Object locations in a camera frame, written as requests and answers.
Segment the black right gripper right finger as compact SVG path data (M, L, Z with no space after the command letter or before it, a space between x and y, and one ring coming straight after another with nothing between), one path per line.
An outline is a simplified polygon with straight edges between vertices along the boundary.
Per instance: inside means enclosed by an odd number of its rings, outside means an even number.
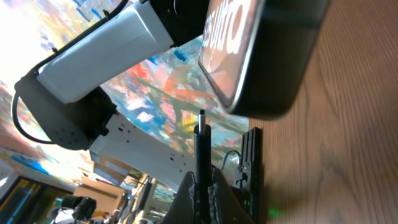
M213 168L208 187L211 224L255 224L239 204L222 171Z

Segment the Galaxy smartphone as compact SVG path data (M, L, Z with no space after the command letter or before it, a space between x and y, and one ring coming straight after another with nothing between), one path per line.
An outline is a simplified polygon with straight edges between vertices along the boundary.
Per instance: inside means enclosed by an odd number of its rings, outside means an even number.
M210 2L198 63L226 113L271 120L288 112L329 4Z

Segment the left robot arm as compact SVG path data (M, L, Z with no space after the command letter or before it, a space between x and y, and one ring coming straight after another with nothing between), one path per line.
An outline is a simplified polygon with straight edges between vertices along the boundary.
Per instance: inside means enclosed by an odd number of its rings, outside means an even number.
M105 17L16 82L11 114L24 103L47 144L88 150L152 176L176 191L203 156L181 153L118 111L103 84L203 33L208 1L121 1Z

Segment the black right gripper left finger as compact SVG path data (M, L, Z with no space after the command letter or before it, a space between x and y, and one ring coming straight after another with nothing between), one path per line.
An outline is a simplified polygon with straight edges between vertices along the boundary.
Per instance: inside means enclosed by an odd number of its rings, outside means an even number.
M196 183L192 171L185 174L177 194L160 224L194 224L196 206Z

